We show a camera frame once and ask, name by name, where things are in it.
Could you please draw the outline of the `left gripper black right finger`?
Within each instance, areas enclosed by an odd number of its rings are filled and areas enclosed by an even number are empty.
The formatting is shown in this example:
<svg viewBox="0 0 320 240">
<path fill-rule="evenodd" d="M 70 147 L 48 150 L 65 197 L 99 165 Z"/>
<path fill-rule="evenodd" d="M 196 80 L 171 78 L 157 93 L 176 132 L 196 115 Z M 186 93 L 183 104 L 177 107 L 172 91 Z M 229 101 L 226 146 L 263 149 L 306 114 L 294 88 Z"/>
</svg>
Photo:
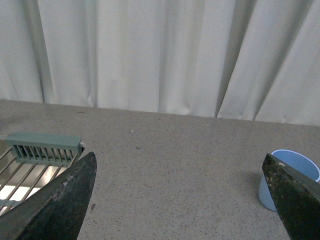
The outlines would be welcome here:
<svg viewBox="0 0 320 240">
<path fill-rule="evenodd" d="M 268 153 L 262 171 L 291 240 L 320 238 L 320 184 Z"/>
</svg>

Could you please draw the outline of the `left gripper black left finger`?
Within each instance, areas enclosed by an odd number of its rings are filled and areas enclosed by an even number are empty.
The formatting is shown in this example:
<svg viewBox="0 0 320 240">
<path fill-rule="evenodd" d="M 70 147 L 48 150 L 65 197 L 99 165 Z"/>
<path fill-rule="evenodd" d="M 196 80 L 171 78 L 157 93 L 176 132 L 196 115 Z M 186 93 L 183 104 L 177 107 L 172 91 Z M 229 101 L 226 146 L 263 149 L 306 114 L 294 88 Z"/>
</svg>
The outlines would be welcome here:
<svg viewBox="0 0 320 240">
<path fill-rule="evenodd" d="M 75 240 L 97 173 L 93 152 L 0 217 L 2 240 Z"/>
</svg>

